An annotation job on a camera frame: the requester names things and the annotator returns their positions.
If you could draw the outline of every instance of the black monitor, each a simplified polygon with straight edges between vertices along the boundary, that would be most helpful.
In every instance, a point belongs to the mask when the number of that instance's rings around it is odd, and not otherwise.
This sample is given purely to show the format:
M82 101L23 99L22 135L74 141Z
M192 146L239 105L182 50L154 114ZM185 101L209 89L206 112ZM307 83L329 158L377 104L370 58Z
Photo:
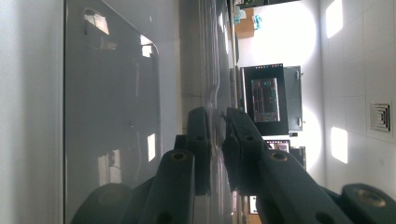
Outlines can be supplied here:
M241 68L244 108L259 132L267 135L289 134L283 64Z
M277 149L290 152L290 140L264 140L268 149Z

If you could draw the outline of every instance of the tiled wall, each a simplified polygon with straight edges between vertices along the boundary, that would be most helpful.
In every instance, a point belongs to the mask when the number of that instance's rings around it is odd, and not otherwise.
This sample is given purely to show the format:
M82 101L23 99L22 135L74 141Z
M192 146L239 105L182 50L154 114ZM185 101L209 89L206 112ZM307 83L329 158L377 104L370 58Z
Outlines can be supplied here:
M327 185L361 182L396 198L396 1L342 0L343 28L328 38L332 2L320 1ZM370 129L370 103L391 103L391 133ZM332 127L346 130L347 163L332 156Z

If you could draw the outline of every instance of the ceiling vent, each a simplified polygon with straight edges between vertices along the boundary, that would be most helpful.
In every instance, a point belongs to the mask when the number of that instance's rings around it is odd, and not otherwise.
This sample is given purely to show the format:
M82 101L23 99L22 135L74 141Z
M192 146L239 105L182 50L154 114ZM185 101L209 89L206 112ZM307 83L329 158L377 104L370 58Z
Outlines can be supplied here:
M371 129L390 133L390 104L370 104Z

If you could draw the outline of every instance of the white wall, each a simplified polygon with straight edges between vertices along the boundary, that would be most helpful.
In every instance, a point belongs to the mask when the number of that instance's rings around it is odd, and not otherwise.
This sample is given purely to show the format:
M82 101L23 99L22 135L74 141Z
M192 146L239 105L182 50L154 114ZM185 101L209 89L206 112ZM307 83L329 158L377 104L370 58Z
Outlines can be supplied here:
M332 0L320 3L328 187L361 182L396 198L395 1L343 0L343 28L329 38ZM392 103L391 134L370 130L371 102ZM332 127L346 130L347 163L332 156Z
M306 124L291 144L306 146L307 171L325 185L319 3L302 0L256 7L255 14L262 17L262 28L254 37L239 39L238 66L283 63L302 67Z
M0 223L63 218L63 1L0 2Z

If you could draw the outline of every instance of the monitor screen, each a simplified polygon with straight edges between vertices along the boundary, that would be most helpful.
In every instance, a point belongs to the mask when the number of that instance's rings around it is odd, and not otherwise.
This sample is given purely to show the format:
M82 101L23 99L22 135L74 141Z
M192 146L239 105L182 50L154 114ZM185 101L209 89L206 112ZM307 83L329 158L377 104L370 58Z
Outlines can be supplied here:
M277 149L289 152L290 140L264 140L269 149Z
M279 121L276 78L251 80L254 122Z
M241 68L244 108L263 136L289 134L283 64Z

